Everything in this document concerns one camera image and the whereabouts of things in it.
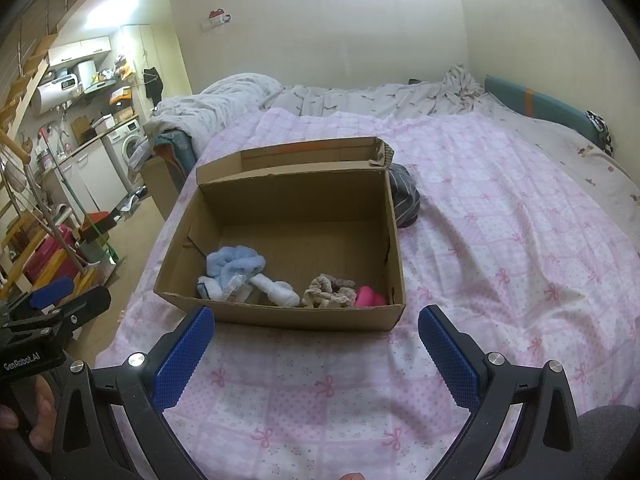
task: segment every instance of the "countertop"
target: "countertop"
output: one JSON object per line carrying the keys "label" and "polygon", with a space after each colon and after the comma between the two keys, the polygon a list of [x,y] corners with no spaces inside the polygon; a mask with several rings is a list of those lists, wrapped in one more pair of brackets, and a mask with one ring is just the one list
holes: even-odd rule
{"label": "countertop", "polygon": [[[101,138],[103,138],[105,135],[109,135],[113,130],[116,130],[117,128],[123,126],[124,124],[130,123],[133,119],[137,119],[138,118],[138,114],[134,114],[132,115],[129,119],[126,119],[125,121],[122,121],[119,124],[116,124],[115,126],[112,126],[111,128],[109,128],[107,131],[96,135],[95,137],[89,139],[87,142],[85,142],[84,144],[82,144],[81,146],[78,146],[76,149],[74,149],[71,153],[69,153],[63,160],[59,160],[58,164],[62,164],[63,162],[65,162],[68,158],[77,155],[78,153],[80,153],[82,150],[84,150],[87,146],[90,146],[91,144],[93,144],[96,140],[100,140]],[[51,170],[53,170],[55,168],[55,165],[51,166],[48,170],[46,170],[44,173],[41,173],[41,178],[45,178],[50,172]]]}

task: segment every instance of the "blue gripper pad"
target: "blue gripper pad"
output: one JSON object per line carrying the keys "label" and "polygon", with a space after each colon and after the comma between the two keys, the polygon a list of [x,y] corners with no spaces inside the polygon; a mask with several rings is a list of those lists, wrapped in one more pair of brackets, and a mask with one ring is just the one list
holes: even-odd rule
{"label": "blue gripper pad", "polygon": [[74,291],[74,280],[68,276],[58,278],[55,282],[34,290],[29,298],[29,306],[42,310],[50,304],[54,304],[62,298],[66,298]]}
{"label": "blue gripper pad", "polygon": [[418,334],[456,404],[473,413],[480,406],[486,384],[484,354],[478,345],[467,334],[458,332],[435,305],[420,311]]}
{"label": "blue gripper pad", "polygon": [[151,404],[156,412],[174,407],[213,337],[213,311],[201,307],[171,348],[153,378]]}

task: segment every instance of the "water heater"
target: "water heater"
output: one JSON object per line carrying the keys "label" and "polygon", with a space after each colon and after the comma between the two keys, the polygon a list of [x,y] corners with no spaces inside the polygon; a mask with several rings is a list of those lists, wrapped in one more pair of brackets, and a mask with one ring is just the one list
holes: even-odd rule
{"label": "water heater", "polygon": [[79,95],[78,77],[69,74],[36,88],[31,98],[33,114],[38,116]]}

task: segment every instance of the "washing machine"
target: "washing machine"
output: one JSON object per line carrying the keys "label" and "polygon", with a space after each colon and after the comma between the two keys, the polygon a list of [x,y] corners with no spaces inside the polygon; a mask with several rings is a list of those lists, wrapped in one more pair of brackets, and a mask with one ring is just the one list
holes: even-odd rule
{"label": "washing machine", "polygon": [[127,192],[134,192],[132,182],[129,180],[129,167],[127,163],[136,149],[136,144],[145,138],[145,134],[137,119],[130,120],[122,126],[118,126],[110,134],[102,138],[102,143],[113,163],[118,176],[127,188]]}

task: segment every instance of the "washing machine door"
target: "washing machine door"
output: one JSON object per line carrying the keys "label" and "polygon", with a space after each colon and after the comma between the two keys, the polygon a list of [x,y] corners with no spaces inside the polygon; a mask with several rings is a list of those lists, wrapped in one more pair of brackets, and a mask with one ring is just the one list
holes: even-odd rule
{"label": "washing machine door", "polygon": [[136,151],[137,143],[139,143],[143,139],[144,137],[140,134],[132,134],[124,139],[124,142],[122,143],[122,158],[124,159],[124,162],[126,164],[129,163],[131,155],[133,155],[133,152]]}

